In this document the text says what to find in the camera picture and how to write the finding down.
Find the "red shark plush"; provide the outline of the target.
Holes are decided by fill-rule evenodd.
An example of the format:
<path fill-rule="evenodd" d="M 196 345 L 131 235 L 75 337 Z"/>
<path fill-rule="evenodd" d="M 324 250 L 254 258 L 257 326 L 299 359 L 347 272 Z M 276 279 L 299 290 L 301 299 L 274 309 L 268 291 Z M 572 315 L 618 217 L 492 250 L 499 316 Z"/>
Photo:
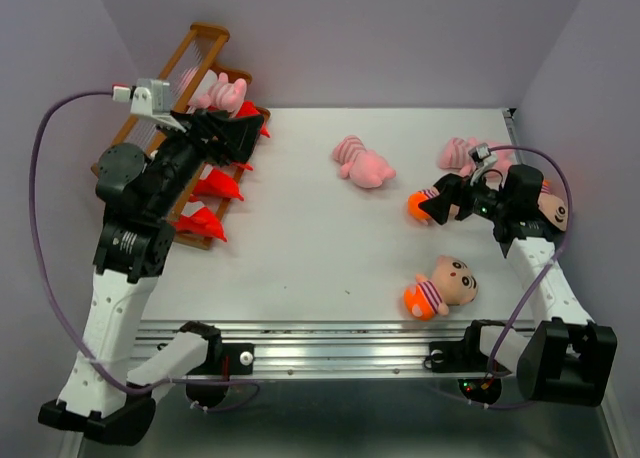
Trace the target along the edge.
<path fill-rule="evenodd" d="M 206 165 L 192 191 L 194 196 L 244 200 L 238 183 L 229 175 Z"/>
<path fill-rule="evenodd" d="M 217 165 L 219 167 L 235 167 L 243 170 L 253 171 L 254 168 L 248 162 L 240 162 L 234 159 L 231 159 L 228 156 L 223 156 L 217 161 Z"/>
<path fill-rule="evenodd" d="M 246 118 L 246 117 L 253 117 L 253 116 L 263 117 L 263 124 L 260 129 L 260 134 L 262 136 L 270 138 L 271 135 L 267 128 L 267 124 L 271 117 L 271 112 L 268 109 L 257 107 L 252 101 L 245 100 L 243 104 L 240 106 L 240 108 L 238 109 L 237 113 L 235 114 L 236 118 Z"/>
<path fill-rule="evenodd" d="M 227 241 L 224 227 L 207 205 L 199 199 L 190 199 L 179 218 L 173 223 L 177 232 L 188 232 L 205 238 Z"/>

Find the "pink striped pig plush front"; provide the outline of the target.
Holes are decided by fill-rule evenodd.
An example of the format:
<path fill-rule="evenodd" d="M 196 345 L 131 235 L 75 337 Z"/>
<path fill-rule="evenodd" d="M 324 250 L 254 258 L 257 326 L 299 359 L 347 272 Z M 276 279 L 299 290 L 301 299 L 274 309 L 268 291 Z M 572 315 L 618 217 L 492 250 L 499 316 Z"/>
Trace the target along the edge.
<path fill-rule="evenodd" d="M 227 73 L 208 70 L 198 82 L 188 106 L 195 109 L 215 108 L 235 116 L 245 101 L 248 83 L 239 78 L 231 82 Z"/>

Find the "pink striped pig plush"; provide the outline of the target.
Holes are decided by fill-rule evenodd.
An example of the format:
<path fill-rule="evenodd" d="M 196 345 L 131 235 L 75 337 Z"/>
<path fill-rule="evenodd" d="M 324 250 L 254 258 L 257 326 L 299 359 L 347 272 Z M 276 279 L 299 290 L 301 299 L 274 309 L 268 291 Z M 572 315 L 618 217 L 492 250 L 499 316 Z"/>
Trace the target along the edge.
<path fill-rule="evenodd" d="M 363 189 L 381 187 L 396 176 L 395 169 L 387 160 L 376 151 L 367 148 L 355 135 L 342 139 L 333 149 L 332 158 L 340 165 L 340 177 L 351 180 Z"/>
<path fill-rule="evenodd" d="M 468 139 L 452 137 L 446 143 L 443 151 L 437 159 L 438 167 L 443 170 L 455 170 L 461 175 L 471 174 L 475 170 L 475 164 L 469 155 L 469 151 L 482 143 L 482 140 L 478 140 L 475 137 L 470 137 Z M 497 161 L 493 168 L 501 172 L 506 172 L 513 164 L 513 160 L 511 158 L 513 151 L 498 150 L 495 154 L 497 156 Z"/>
<path fill-rule="evenodd" d="M 248 83 L 239 78 L 231 82 L 227 73 L 208 70 L 198 82 L 188 106 L 195 109 L 215 108 L 235 116 L 245 101 Z"/>

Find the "pink striped pig plush back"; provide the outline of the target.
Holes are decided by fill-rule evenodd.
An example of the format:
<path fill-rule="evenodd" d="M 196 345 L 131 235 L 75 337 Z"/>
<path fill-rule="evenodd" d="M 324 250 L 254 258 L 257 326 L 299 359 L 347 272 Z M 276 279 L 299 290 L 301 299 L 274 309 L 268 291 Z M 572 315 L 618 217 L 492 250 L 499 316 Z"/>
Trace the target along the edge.
<path fill-rule="evenodd" d="M 376 151 L 367 148 L 355 135 L 342 139 L 333 149 L 332 158 L 340 165 L 340 177 L 351 180 L 363 189 L 381 187 L 396 176 L 395 169 L 387 160 Z"/>

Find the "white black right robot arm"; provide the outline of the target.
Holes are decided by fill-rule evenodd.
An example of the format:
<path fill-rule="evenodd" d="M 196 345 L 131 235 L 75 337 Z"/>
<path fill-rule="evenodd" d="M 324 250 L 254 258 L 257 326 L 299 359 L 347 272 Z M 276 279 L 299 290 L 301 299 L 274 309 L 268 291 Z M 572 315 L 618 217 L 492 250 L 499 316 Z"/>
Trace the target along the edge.
<path fill-rule="evenodd" d="M 484 372 L 464 384 L 472 402 L 495 405 L 501 378 L 515 375 L 527 401 L 596 407 L 603 401 L 617 337 L 595 323 L 571 289 L 558 257 L 570 210 L 536 168 L 511 166 L 497 187 L 476 173 L 449 173 L 411 200 L 420 216 L 443 225 L 471 215 L 489 220 L 524 294 L 505 322 L 475 320 L 458 342 L 438 342 L 425 360 L 435 372 Z"/>

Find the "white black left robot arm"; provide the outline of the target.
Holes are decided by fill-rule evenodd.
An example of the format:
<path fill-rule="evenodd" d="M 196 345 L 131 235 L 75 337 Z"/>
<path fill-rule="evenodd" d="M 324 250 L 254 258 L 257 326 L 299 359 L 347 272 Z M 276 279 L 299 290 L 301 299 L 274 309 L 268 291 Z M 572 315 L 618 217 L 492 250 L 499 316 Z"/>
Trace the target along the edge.
<path fill-rule="evenodd" d="M 148 431 L 159 401 L 195 369 L 224 362 L 221 332 L 190 321 L 155 356 L 129 367 L 136 334 L 173 244 L 170 211 L 205 163 L 244 165 L 261 135 L 261 114 L 174 113 L 154 156 L 123 142 L 98 161 L 102 231 L 93 258 L 93 292 L 78 355 L 39 423 L 79 432 L 105 445 L 133 446 Z"/>

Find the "wooden tiered shelf rack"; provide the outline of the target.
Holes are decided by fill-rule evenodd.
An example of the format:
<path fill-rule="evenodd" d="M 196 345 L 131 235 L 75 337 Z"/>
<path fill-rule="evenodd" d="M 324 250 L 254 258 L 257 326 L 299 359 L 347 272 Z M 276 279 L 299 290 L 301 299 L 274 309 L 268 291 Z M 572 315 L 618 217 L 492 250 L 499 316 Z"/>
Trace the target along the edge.
<path fill-rule="evenodd" d="M 239 78 L 251 83 L 251 75 L 219 64 L 217 57 L 230 38 L 220 26 L 194 23 L 155 79 L 168 81 L 173 95 L 172 111 L 194 113 L 188 102 L 198 82 L 208 70 L 227 73 L 231 82 Z M 147 253 L 164 255 L 172 243 L 208 249 L 218 239 L 177 232 L 173 223 L 190 199 L 199 199 L 222 218 L 233 201 L 218 197 L 194 196 L 192 191 L 206 165 L 220 169 L 239 185 L 248 170 L 204 163 L 192 178 L 169 178 L 149 170 L 149 164 L 165 136 L 158 124 L 133 115 L 127 119 L 112 145 L 92 167 L 98 178 L 96 193 L 105 203 L 103 229 L 98 250 L 130 258 Z"/>

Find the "pink striped pig plush right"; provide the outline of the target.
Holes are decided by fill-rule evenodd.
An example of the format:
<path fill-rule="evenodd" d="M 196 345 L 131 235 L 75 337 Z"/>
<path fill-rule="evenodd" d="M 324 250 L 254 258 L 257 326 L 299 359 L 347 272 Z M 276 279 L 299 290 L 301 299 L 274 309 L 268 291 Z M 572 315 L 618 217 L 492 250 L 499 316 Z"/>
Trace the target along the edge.
<path fill-rule="evenodd" d="M 452 137 L 446 143 L 443 151 L 437 159 L 438 167 L 443 170 L 455 170 L 461 175 L 471 174 L 475 170 L 475 164 L 469 155 L 469 151 L 482 143 L 482 140 L 478 140 L 475 137 L 470 137 L 468 139 Z M 498 150 L 495 154 L 497 156 L 497 161 L 493 168 L 501 172 L 506 172 L 513 164 L 513 160 L 511 158 L 513 151 Z"/>

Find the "boy doll orange pants middle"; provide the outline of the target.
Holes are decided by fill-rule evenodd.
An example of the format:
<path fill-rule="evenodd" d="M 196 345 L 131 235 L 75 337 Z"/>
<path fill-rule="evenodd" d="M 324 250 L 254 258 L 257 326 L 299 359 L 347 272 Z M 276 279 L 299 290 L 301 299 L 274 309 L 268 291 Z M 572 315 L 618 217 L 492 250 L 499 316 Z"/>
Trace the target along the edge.
<path fill-rule="evenodd" d="M 407 200 L 407 211 L 415 220 L 428 225 L 432 218 L 420 208 L 420 204 L 439 195 L 435 187 L 422 189 L 411 194 Z"/>

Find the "boy doll orange pants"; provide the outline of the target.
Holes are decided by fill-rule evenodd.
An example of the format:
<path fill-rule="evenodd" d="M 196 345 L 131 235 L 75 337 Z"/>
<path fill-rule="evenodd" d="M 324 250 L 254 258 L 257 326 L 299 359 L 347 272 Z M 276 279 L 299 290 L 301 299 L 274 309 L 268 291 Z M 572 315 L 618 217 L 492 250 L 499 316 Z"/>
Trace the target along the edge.
<path fill-rule="evenodd" d="M 413 318 L 430 321 L 436 316 L 447 316 L 452 307 L 472 302 L 478 290 L 478 281 L 465 262 L 441 255 L 431 276 L 416 275 L 405 289 L 403 301 Z"/>
<path fill-rule="evenodd" d="M 537 203 L 547 221 L 560 232 L 565 232 L 568 224 L 567 206 L 562 198 L 552 193 L 549 180 L 543 180 Z"/>
<path fill-rule="evenodd" d="M 428 225 L 432 218 L 420 208 L 420 204 L 439 195 L 435 187 L 422 189 L 411 194 L 407 200 L 407 211 L 415 220 Z"/>

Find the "boy doll orange pants front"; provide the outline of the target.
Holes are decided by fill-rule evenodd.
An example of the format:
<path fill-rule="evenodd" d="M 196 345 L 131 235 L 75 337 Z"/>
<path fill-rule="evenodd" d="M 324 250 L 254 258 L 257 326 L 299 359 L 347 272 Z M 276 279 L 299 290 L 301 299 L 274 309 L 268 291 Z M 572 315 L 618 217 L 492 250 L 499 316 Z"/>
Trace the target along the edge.
<path fill-rule="evenodd" d="M 403 301 L 413 318 L 430 321 L 436 316 L 447 316 L 452 307 L 472 302 L 478 290 L 478 281 L 465 262 L 441 255 L 431 276 L 416 275 L 405 289 Z"/>

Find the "boy doll orange pants right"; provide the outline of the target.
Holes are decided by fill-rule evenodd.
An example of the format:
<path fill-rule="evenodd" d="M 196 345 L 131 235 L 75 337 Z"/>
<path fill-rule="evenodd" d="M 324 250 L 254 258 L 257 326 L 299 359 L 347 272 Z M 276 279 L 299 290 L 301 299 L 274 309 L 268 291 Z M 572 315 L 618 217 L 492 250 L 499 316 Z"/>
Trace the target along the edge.
<path fill-rule="evenodd" d="M 560 232 L 565 232 L 568 224 L 567 206 L 562 198 L 552 193 L 549 180 L 543 180 L 537 203 L 547 221 Z"/>

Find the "aluminium front mounting rail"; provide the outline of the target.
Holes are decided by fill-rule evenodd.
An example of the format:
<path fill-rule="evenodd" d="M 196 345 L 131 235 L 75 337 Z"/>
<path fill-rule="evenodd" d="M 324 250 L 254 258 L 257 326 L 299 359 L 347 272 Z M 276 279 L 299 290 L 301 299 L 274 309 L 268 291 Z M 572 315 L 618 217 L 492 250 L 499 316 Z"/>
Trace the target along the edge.
<path fill-rule="evenodd" d="M 554 318 L 540 323 L 531 336 L 502 330 L 502 323 L 487 320 L 465 329 L 411 323 L 147 322 L 134 334 L 131 348 L 87 349 L 80 355 L 99 376 L 129 387 L 185 375 L 235 380 L 513 375 L 534 388 L 586 390 L 608 381 L 617 347 L 608 327 Z"/>

